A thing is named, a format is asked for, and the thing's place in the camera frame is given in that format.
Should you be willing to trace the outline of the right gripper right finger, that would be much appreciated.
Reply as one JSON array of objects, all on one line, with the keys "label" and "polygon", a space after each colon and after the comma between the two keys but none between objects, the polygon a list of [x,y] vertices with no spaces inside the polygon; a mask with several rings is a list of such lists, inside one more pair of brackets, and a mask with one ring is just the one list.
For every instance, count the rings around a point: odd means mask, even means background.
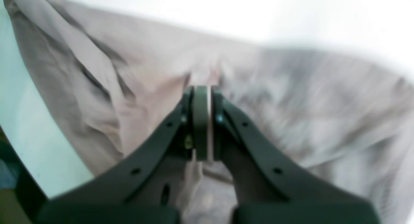
[{"label": "right gripper right finger", "polygon": [[379,224],[370,202],[321,180],[279,151],[211,88],[212,155],[229,169],[238,205],[231,224]]}]

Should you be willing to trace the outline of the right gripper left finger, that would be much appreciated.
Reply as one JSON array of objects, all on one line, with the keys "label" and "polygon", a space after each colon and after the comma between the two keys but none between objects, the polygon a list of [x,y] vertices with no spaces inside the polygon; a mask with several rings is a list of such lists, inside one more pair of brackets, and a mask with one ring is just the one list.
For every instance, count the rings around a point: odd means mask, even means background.
[{"label": "right gripper left finger", "polygon": [[186,88],[150,137],[115,167],[47,202],[37,224],[179,224],[187,162],[209,157],[209,89]]}]

